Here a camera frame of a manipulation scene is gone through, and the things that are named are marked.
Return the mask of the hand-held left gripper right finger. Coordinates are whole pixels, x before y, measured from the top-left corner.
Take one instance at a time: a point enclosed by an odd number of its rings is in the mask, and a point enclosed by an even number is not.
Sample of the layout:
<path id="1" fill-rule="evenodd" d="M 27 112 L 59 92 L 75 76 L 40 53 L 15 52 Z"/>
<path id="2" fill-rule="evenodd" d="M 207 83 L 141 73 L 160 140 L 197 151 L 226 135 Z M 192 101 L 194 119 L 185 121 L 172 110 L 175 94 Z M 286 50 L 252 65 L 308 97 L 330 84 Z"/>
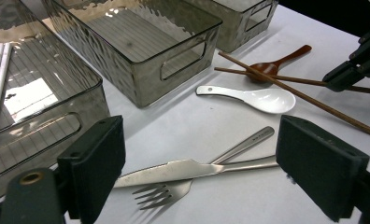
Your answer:
<path id="1" fill-rule="evenodd" d="M 306 119 L 280 119 L 277 163 L 331 220 L 351 217 L 370 157 Z"/>

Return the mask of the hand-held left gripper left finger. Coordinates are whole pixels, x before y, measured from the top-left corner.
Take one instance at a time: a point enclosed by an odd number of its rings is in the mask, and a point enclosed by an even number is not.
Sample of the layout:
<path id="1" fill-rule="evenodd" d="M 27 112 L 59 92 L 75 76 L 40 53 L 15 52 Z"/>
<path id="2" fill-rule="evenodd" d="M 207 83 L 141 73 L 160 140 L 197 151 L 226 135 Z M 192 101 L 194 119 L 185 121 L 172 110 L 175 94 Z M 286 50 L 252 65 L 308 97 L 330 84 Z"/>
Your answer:
<path id="1" fill-rule="evenodd" d="M 69 216 L 93 224 L 125 164 L 123 118 L 102 119 L 58 158 L 62 198 Z"/>

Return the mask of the brown wooden chopstick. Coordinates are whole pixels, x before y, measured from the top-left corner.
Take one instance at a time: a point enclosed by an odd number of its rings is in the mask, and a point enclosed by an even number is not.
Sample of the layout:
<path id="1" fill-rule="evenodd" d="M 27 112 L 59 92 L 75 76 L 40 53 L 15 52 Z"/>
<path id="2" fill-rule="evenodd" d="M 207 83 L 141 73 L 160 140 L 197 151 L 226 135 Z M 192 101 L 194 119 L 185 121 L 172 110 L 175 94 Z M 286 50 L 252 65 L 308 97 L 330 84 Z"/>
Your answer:
<path id="1" fill-rule="evenodd" d="M 279 86 L 280 88 L 291 92 L 292 94 L 294 94 L 294 95 L 298 96 L 299 98 L 311 103 L 312 105 L 326 111 L 327 113 L 329 113 L 329 114 L 331 114 L 331 115 L 333 115 L 333 116 L 335 116 L 339 119 L 342 119 L 343 121 L 345 121 L 348 124 L 360 129 L 361 131 L 363 131 L 365 133 L 370 134 L 370 126 L 368 126 L 368 125 L 366 125 L 366 124 L 364 124 L 364 123 L 362 123 L 362 122 L 360 122 L 360 121 L 358 121 L 358 120 L 356 120 L 356 119 L 354 119 L 354 118 L 352 118 L 352 117 L 350 117 L 350 116 L 348 116 L 348 115 L 346 115 L 346 114 L 344 114 L 344 113 L 342 113 L 342 112 L 340 112 L 340 111 L 338 111 L 338 110 L 336 110 L 336 109 L 334 109 L 334 108 L 332 108 L 332 107 L 330 107 L 330 106 L 328 106 L 328 105 L 326 105 L 326 104 L 324 104 L 324 103 L 322 103 L 322 102 L 320 102 L 320 101 L 318 101 L 318 100 L 316 100 L 316 99 L 314 99 L 314 98 L 312 98 L 312 97 L 310 97 L 306 94 L 304 94 L 304 93 L 302 93 L 301 91 L 298 91 L 298 90 L 296 90 L 296 89 L 294 89 L 294 88 L 276 80 L 274 77 L 270 77 L 270 76 L 265 75 L 265 74 L 255 70 L 255 69 L 250 68 L 246 64 L 244 64 L 244 63 L 240 62 L 239 60 L 227 55 L 223 51 L 220 51 L 219 55 L 221 57 L 229 60 L 230 62 L 235 63 L 235 64 L 245 68 L 249 73 L 251 73 L 253 75 L 256 75 L 257 77 L 261 77 L 262 79 L 267 80 L 267 81 Z"/>
<path id="2" fill-rule="evenodd" d="M 221 71 L 221 72 L 237 74 L 237 75 L 244 75 L 244 76 L 248 77 L 252 82 L 255 82 L 255 83 L 267 82 L 267 79 L 265 79 L 263 77 L 257 77 L 255 74 L 252 74 L 248 71 L 241 71 L 241 70 L 222 68 L 222 67 L 215 67 L 215 70 L 216 71 Z M 317 81 L 317 80 L 310 80 L 310 79 L 297 78 L 297 77 L 284 77 L 284 76 L 272 76 L 272 78 L 276 79 L 276 80 L 289 81 L 289 82 L 300 83 L 300 84 L 328 87 L 326 82 Z M 370 88 L 351 86 L 351 87 L 349 87 L 349 91 L 370 93 Z"/>

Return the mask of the brown wooden spoon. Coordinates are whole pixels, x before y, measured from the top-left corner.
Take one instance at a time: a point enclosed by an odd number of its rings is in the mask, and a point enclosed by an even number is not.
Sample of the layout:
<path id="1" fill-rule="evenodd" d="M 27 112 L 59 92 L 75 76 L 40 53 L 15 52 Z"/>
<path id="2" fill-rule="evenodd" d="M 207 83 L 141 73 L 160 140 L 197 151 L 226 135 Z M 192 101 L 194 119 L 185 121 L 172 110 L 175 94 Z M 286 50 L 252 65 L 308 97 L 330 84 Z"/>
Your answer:
<path id="1" fill-rule="evenodd" d="M 268 76 L 275 76 L 278 73 L 279 67 L 284 63 L 291 62 L 295 59 L 298 59 L 301 56 L 306 55 L 312 50 L 312 47 L 309 45 L 303 45 L 301 48 L 296 51 L 272 62 L 267 63 L 255 63 L 250 66 L 250 68 L 262 72 Z"/>

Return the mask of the white ceramic spoon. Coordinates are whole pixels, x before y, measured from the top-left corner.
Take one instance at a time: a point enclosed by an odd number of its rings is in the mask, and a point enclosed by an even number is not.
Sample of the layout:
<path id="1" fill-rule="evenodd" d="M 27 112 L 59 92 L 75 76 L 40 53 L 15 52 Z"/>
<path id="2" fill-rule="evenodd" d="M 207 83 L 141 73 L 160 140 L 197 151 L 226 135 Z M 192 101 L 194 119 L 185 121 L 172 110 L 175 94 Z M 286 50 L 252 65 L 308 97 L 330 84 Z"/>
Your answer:
<path id="1" fill-rule="evenodd" d="M 218 86 L 199 86 L 195 92 L 197 95 L 231 97 L 268 114 L 284 114 L 296 105 L 295 96 L 283 89 L 241 91 Z"/>

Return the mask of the grey transparent plastic bin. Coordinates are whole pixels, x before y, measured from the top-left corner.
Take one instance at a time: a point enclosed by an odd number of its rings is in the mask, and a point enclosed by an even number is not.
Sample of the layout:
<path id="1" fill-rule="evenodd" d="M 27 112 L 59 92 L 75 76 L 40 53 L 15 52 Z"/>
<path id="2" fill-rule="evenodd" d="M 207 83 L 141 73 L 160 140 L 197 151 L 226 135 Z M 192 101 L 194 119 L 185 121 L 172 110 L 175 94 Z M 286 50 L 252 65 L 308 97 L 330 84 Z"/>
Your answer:
<path id="1" fill-rule="evenodd" d="M 0 0 L 12 46 L 0 103 L 0 198 L 16 175 L 50 167 L 109 110 L 103 80 L 21 0 Z"/>
<path id="2" fill-rule="evenodd" d="M 185 0 L 43 0 L 59 36 L 145 107 L 211 63 L 222 20 Z"/>
<path id="3" fill-rule="evenodd" d="M 217 48 L 232 52 L 265 31 L 278 0 L 186 0 L 222 20 Z"/>

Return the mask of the steel fork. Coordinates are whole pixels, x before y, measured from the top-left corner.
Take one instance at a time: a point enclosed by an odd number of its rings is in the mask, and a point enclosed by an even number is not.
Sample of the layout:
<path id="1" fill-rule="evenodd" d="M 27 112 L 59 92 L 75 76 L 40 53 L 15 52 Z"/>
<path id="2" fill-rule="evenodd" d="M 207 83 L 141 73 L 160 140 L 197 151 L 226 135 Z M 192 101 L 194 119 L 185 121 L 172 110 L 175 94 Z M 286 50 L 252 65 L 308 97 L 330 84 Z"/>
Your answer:
<path id="1" fill-rule="evenodd" d="M 239 144 L 231 147 L 223 152 L 216 159 L 213 159 L 213 164 L 224 164 L 240 153 L 248 151 L 258 144 L 268 139 L 275 133 L 275 130 L 270 127 L 264 127 L 252 136 L 246 138 Z M 160 206 L 165 206 L 170 203 L 175 203 L 183 198 L 191 189 L 192 179 L 171 181 L 165 183 L 151 184 L 143 189 L 134 192 L 135 199 L 141 205 L 140 210 L 152 209 Z"/>

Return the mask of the steel table knife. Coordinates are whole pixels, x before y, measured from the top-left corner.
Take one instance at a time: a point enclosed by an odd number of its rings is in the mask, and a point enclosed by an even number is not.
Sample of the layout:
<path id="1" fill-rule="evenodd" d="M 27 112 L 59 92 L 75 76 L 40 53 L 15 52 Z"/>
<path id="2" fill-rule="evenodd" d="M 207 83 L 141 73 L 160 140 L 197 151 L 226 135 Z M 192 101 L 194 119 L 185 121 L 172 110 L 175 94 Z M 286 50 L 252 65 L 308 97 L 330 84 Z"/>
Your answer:
<path id="1" fill-rule="evenodd" d="M 278 166 L 276 156 L 226 164 L 207 164 L 193 160 L 170 161 L 165 164 L 141 169 L 118 178 L 115 188 L 141 186 L 183 179 L 218 175 L 227 172 L 256 170 Z"/>

